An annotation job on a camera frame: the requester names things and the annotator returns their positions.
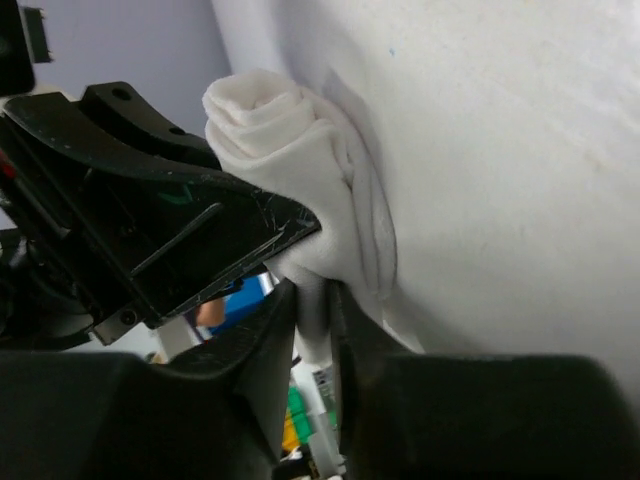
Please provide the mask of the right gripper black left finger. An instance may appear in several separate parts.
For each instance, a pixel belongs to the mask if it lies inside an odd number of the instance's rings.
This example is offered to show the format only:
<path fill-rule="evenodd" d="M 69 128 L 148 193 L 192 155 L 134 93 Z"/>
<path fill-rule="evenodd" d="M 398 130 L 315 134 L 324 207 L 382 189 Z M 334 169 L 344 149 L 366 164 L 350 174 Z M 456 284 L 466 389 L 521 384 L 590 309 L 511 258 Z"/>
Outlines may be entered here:
<path fill-rule="evenodd" d="M 124 353 L 1 357 L 5 479 L 268 479 L 281 454 L 296 290 L 166 365 Z"/>

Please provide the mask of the white sock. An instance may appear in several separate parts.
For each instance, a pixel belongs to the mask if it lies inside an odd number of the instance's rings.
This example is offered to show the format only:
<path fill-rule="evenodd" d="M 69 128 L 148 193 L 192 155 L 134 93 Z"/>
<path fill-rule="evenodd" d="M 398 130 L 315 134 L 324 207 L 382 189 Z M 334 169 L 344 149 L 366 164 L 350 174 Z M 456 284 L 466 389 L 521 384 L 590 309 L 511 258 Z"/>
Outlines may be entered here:
<path fill-rule="evenodd" d="M 311 364 L 331 353 L 325 283 L 343 282 L 370 319 L 413 351 L 421 346 L 387 300 L 396 237 L 375 166 L 359 132 L 333 103 L 295 81 L 253 70 L 214 81 L 203 95 L 205 138 L 222 169 L 308 208 L 318 232 L 268 260 L 297 287 L 295 346 Z"/>

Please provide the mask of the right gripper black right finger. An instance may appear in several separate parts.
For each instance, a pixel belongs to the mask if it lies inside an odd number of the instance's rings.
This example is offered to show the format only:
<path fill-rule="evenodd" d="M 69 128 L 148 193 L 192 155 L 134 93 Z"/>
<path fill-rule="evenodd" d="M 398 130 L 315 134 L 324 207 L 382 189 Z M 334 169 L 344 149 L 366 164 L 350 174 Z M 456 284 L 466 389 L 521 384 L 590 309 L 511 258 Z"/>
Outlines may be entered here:
<path fill-rule="evenodd" d="M 327 287 L 339 449 L 352 479 L 635 479 L 639 428 L 597 362 L 418 354 Z"/>

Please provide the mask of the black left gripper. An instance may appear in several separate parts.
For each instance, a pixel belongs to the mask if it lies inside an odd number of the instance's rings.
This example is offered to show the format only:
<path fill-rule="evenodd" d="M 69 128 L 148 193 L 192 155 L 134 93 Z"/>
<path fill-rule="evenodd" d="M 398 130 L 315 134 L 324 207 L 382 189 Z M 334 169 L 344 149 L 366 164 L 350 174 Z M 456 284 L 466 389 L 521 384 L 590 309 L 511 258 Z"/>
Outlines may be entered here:
<path fill-rule="evenodd" d="M 222 171 L 206 142 L 131 85 L 21 95 L 8 118 L 42 144 L 1 148 L 1 346 L 65 350 L 156 328 L 236 291 L 319 231 L 299 203 Z"/>

